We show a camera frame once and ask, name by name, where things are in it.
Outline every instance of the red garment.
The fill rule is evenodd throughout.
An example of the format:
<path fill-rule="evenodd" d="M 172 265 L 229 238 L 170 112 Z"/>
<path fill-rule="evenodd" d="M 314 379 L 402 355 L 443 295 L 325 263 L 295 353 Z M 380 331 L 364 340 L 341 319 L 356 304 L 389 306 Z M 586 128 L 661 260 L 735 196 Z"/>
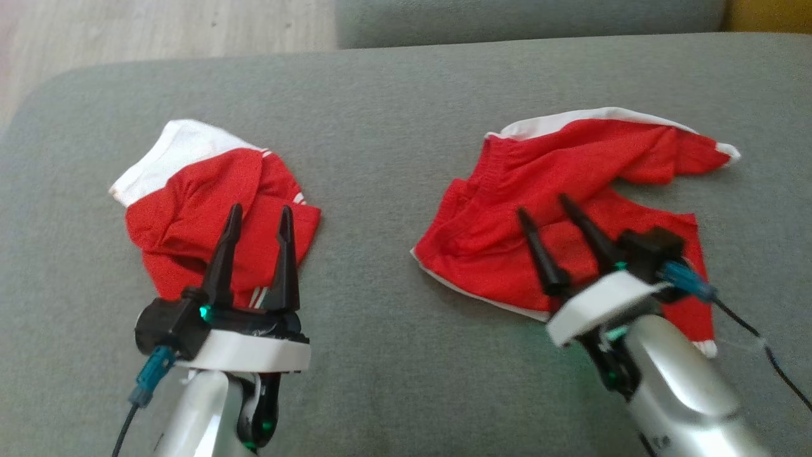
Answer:
<path fill-rule="evenodd" d="M 597 266 L 558 196 L 566 193 L 611 237 L 655 225 L 677 233 L 685 257 L 706 275 L 693 215 L 642 207 L 611 187 L 617 178 L 667 184 L 738 158 L 730 145 L 685 126 L 620 108 L 525 120 L 489 134 L 471 177 L 454 180 L 413 254 L 432 276 L 464 294 L 547 320 L 550 303 L 531 263 L 516 209 L 525 207 L 553 257 L 576 285 Z M 711 309 L 696 298 L 665 307 L 666 317 L 707 355 L 715 353 Z"/>
<path fill-rule="evenodd" d="M 243 207 L 231 288 L 236 307 L 254 307 L 274 276 L 284 205 L 293 211 L 296 260 L 313 240 L 321 211 L 268 150 L 194 120 L 171 121 L 153 149 L 113 185 L 127 207 L 132 242 L 158 294 L 176 300 L 200 285 L 231 205 Z"/>

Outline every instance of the gray cushion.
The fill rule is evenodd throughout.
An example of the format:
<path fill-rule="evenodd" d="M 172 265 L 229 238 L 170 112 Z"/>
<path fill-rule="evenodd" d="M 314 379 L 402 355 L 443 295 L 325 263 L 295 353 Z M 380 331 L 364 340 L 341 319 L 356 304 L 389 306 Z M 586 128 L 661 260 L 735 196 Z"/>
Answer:
<path fill-rule="evenodd" d="M 0 455 L 106 455 L 144 358 L 132 326 L 154 295 L 107 188 L 170 119 L 279 153 L 322 208 L 301 268 L 309 371 L 285 376 L 263 455 L 644 455 L 621 399 L 577 347 L 463 297 L 408 254 L 485 132 L 621 106 L 738 146 L 734 168 L 643 204 L 697 214 L 721 296 L 812 391 L 808 129 L 812 38 L 569 38 L 69 72 L 20 108 L 0 145 Z M 812 416 L 752 338 L 715 313 L 716 363 L 776 455 L 809 455 Z M 136 416 L 147 455 L 176 370 Z"/>
<path fill-rule="evenodd" d="M 724 0 L 336 0 L 339 46 L 719 30 Z"/>

